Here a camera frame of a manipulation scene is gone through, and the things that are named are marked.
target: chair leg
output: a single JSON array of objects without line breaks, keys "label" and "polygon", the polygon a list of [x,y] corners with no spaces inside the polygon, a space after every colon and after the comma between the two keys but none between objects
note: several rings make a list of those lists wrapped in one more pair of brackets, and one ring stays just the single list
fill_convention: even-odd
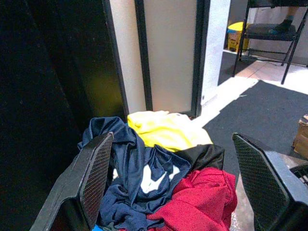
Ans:
[{"label": "chair leg", "polygon": [[302,33],[302,30],[305,26],[305,22],[306,22],[306,19],[307,19],[307,16],[308,16],[308,9],[306,10],[305,14],[304,14],[304,17],[298,27],[298,30],[296,32],[296,38],[295,38],[295,41],[294,41],[294,45],[293,45],[293,48],[292,48],[292,51],[291,51],[291,55],[290,55],[290,58],[289,58],[289,61],[288,61],[288,65],[285,69],[285,72],[284,72],[284,75],[282,77],[282,81],[281,81],[281,84],[284,84],[284,81],[285,81],[285,78],[288,74],[288,71],[289,71],[289,68],[290,68],[290,65],[291,65],[291,61],[292,61],[292,58],[293,58],[293,55],[294,55],[294,52],[295,52],[295,49],[297,47],[297,43],[299,41],[299,37],[300,37],[300,34]]},{"label": "chair leg", "polygon": [[287,57],[288,57],[288,55],[289,55],[289,53],[290,53],[290,51],[291,51],[291,48],[292,48],[292,45],[294,44],[294,40],[291,42],[291,44],[290,44],[290,46],[289,46],[289,48],[288,48],[288,51],[287,51],[287,53],[285,54],[285,57],[284,57],[284,59],[283,59],[283,62],[281,63],[281,66],[284,66],[284,63],[285,63],[285,61],[287,60]]},{"label": "chair leg", "polygon": [[250,0],[248,0],[248,3],[247,3],[245,20],[244,20],[244,24],[243,24],[242,33],[241,33],[239,49],[237,50],[237,54],[236,54],[236,59],[235,59],[235,64],[234,64],[234,68],[233,68],[233,72],[232,72],[232,77],[235,76],[236,66],[237,66],[237,63],[239,61],[239,58],[240,59],[242,58],[242,49],[243,49],[243,43],[244,43],[244,36],[245,36],[245,33],[246,33],[247,19],[248,19],[248,14],[249,14],[249,2],[250,2]]}]

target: navy blue shirt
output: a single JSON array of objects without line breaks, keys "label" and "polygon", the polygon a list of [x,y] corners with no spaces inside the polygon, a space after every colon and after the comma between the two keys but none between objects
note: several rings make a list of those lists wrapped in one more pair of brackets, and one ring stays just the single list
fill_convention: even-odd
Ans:
[{"label": "navy blue shirt", "polygon": [[[146,214],[154,213],[171,199],[173,189],[187,175],[191,164],[160,146],[145,147],[138,134],[118,117],[93,118],[78,146],[82,148],[94,137],[109,131],[114,134],[111,163],[119,177],[112,182],[102,199],[102,225],[114,222],[115,228],[128,231],[162,226],[162,222],[147,220]],[[148,193],[140,188],[146,165],[150,166],[152,180],[158,180],[167,172],[158,189]],[[180,172],[170,180],[173,166]]]}]

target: white wall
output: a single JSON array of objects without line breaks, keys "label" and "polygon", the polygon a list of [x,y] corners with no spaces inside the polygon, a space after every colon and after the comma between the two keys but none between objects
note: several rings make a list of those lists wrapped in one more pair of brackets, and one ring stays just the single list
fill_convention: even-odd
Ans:
[{"label": "white wall", "polygon": [[111,0],[129,113],[145,111],[141,58],[134,0]]},{"label": "white wall", "polygon": [[[111,0],[110,3],[128,109],[130,113],[144,111],[146,107],[134,0]],[[190,110],[191,106],[196,0],[177,0],[177,3],[174,4],[172,0],[144,1],[154,110],[185,111]],[[155,15],[155,9],[149,11],[152,7],[161,10],[161,15]],[[216,94],[229,8],[230,0],[211,0],[201,104]],[[175,27],[171,27],[168,20],[173,24],[175,22]],[[151,22],[159,22],[163,27],[156,28],[155,23]],[[159,35],[157,33],[166,33],[167,36],[161,41],[156,37]],[[185,63],[185,68],[178,66],[177,60]]]},{"label": "white wall", "polygon": [[230,0],[211,0],[201,105],[216,95],[229,9]]}]

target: person's leg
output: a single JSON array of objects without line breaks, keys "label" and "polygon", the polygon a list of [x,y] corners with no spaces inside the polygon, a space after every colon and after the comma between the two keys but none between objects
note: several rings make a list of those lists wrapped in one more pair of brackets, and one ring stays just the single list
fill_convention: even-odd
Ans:
[{"label": "person's leg", "polygon": [[270,33],[279,34],[279,33],[288,31],[293,22],[294,15],[296,14],[297,9],[298,9],[297,6],[288,7],[288,14],[285,17],[285,20],[279,25],[277,25],[274,29],[270,30]]}]

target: cardboard box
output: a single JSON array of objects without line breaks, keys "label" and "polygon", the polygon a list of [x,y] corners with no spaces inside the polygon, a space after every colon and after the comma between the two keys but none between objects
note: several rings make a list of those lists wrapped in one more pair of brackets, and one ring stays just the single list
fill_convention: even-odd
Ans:
[{"label": "cardboard box", "polygon": [[308,159],[308,114],[299,120],[297,135],[293,142],[294,151]]}]

